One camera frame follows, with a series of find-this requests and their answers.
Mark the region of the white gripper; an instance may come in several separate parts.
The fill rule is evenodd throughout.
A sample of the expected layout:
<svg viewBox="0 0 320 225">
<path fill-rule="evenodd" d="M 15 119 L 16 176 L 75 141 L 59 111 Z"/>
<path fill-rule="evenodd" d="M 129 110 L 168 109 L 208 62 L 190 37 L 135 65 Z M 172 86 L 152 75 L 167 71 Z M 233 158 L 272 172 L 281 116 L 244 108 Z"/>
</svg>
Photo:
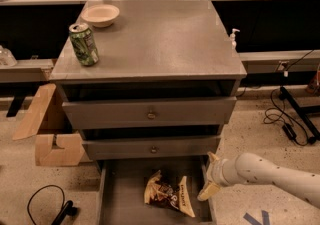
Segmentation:
<svg viewBox="0 0 320 225">
<path fill-rule="evenodd" d="M 209 151 L 207 153 L 210 164 L 207 168 L 207 179 L 200 190 L 197 199 L 206 201 L 212 195 L 220 190 L 220 186 L 227 187 L 234 185 L 238 181 L 238 175 L 235 169 L 235 160 L 220 159 L 215 153 Z"/>
</svg>

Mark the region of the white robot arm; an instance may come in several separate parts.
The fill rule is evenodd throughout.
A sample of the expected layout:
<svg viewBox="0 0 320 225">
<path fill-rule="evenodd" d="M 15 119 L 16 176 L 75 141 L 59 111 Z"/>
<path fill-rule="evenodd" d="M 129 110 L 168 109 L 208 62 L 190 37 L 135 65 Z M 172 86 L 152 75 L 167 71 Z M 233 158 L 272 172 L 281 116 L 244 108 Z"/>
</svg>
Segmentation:
<svg viewBox="0 0 320 225">
<path fill-rule="evenodd" d="M 320 175 L 278 166 L 253 153 L 242 153 L 233 159 L 220 159 L 208 153 L 206 181 L 199 201 L 206 201 L 222 187 L 241 185 L 273 185 L 320 208 Z"/>
</svg>

